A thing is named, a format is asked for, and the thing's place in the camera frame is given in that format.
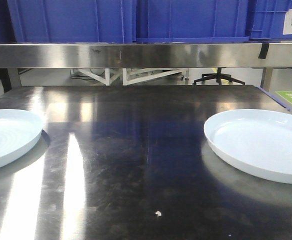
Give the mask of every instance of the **white metal frame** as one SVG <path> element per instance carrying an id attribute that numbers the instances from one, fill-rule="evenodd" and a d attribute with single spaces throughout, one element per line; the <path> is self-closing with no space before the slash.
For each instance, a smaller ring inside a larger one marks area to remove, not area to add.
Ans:
<path id="1" fill-rule="evenodd" d="M 110 69 L 110 68 L 105 68 L 105 78 L 92 73 L 91 71 L 87 70 L 86 68 L 78 68 L 77 70 L 79 72 L 83 73 L 84 75 L 87 75 L 87 76 L 101 82 L 102 84 L 104 84 L 106 86 L 110 86 L 114 80 L 116 80 L 117 78 L 119 78 L 121 76 L 120 70 L 114 70 L 114 69 Z"/>
<path id="2" fill-rule="evenodd" d="M 168 70 L 161 73 L 152 74 L 155 70 Z M 164 76 L 169 76 L 173 74 L 178 74 L 185 72 L 185 79 L 189 79 L 189 69 L 188 68 L 143 68 L 138 70 L 132 70 L 131 68 L 123 68 L 122 69 L 122 84 L 124 86 L 146 82 L 149 80 L 161 78 Z M 147 73 L 147 76 L 141 76 L 141 77 L 134 77 L 132 76 Z"/>

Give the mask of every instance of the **black tape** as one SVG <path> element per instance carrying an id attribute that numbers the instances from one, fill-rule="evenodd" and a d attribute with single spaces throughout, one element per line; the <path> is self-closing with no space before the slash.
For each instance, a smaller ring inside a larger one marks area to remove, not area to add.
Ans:
<path id="1" fill-rule="evenodd" d="M 260 49 L 260 54 L 259 54 L 259 59 L 266 59 L 267 57 L 267 53 L 268 53 L 268 49 L 269 49 L 269 43 L 263 43 L 261 45 L 261 49 Z"/>

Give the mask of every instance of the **white plastic plate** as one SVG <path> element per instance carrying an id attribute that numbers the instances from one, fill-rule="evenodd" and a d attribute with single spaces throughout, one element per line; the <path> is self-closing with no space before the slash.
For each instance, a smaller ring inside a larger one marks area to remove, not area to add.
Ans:
<path id="1" fill-rule="evenodd" d="M 292 115 L 257 109 L 211 116 L 204 133 L 212 150 L 233 167 L 292 184 Z"/>
<path id="2" fill-rule="evenodd" d="M 20 158 L 35 145 L 43 124 L 33 112 L 0 109 L 0 167 Z"/>

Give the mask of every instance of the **small debris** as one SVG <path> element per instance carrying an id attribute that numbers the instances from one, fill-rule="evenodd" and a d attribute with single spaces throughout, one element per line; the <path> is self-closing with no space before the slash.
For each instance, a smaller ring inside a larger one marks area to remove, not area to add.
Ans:
<path id="1" fill-rule="evenodd" d="M 160 211 L 155 212 L 155 214 L 157 215 L 157 217 L 161 217 L 161 212 Z"/>

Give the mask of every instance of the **plate rim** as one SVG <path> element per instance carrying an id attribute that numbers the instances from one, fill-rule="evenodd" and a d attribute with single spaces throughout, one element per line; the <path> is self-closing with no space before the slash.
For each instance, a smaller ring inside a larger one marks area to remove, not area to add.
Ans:
<path id="1" fill-rule="evenodd" d="M 36 118 L 36 120 L 38 121 L 37 122 L 37 126 L 36 126 L 36 133 L 33 134 L 33 136 L 25 143 L 22 145 L 22 147 L 19 147 L 19 148 L 16 148 L 14 149 L 13 151 L 10 151 L 9 153 L 5 154 L 5 155 L 1 155 L 0 156 L 0 161 L 3 161 L 2 159 L 9 159 L 9 160 L 5 160 L 3 164 L 0 163 L 0 168 L 3 167 L 3 166 L 6 166 L 8 165 L 9 163 L 12 163 L 14 162 L 15 160 L 19 159 L 20 157 L 22 157 L 24 154 L 26 154 L 27 152 L 29 152 L 35 145 L 36 143 L 39 141 L 40 139 L 40 135 L 42 134 L 42 131 L 43 131 L 43 127 L 44 127 L 44 119 L 38 115 L 37 113 L 33 112 L 33 111 L 29 111 L 29 110 L 23 110 L 23 109 L 13 109 L 13 108 L 3 108 L 3 109 L 0 109 L 0 112 L 3 112 L 3 113 L 8 113 L 8 112 L 19 112 L 19 113 L 24 113 L 24 114 L 28 114 L 34 118 Z M 15 152 L 17 151 L 20 151 L 22 148 L 24 148 L 25 146 L 26 149 L 31 146 L 28 150 L 24 150 L 24 151 L 21 151 L 22 154 L 18 155 L 17 158 L 15 157 L 11 157 L 10 159 L 10 155 L 13 155 Z"/>
<path id="2" fill-rule="evenodd" d="M 288 181 L 287 180 L 278 180 L 278 178 L 281 178 L 281 177 L 285 177 L 285 178 L 292 177 L 292 173 L 284 173 L 284 172 L 278 172 L 278 171 L 274 171 L 274 170 L 268 170 L 268 169 L 264 169 L 264 168 L 243 162 L 243 161 L 233 157 L 232 155 L 226 153 L 225 151 L 221 150 L 210 139 L 209 134 L 207 133 L 207 123 L 209 123 L 209 121 L 211 119 L 215 118 L 216 116 L 219 116 L 219 115 L 222 115 L 222 114 L 225 114 L 228 112 L 264 112 L 264 113 L 272 113 L 272 114 L 275 113 L 276 115 L 289 116 L 290 119 L 292 119 L 292 114 L 279 112 L 279 111 L 273 111 L 273 110 L 265 110 L 265 109 L 252 109 L 252 108 L 232 109 L 232 110 L 226 110 L 226 111 L 222 111 L 222 112 L 213 114 L 205 121 L 204 127 L 203 127 L 203 131 L 204 131 L 204 134 L 205 134 L 206 139 L 208 141 L 208 144 L 210 145 L 210 147 L 212 148 L 214 153 L 217 154 L 218 157 L 220 157 L 223 161 L 225 161 L 226 163 L 228 163 L 232 167 L 237 168 L 237 169 L 239 169 L 247 174 L 253 175 L 255 177 L 263 178 L 263 179 L 274 181 L 274 182 L 292 184 L 292 181 L 290 181 L 290 180 L 288 180 Z M 227 156 L 228 159 L 221 157 L 220 154 Z M 253 173 L 254 172 L 253 170 L 246 170 L 245 169 L 246 167 L 251 168 L 251 169 L 255 169 L 260 173 Z"/>

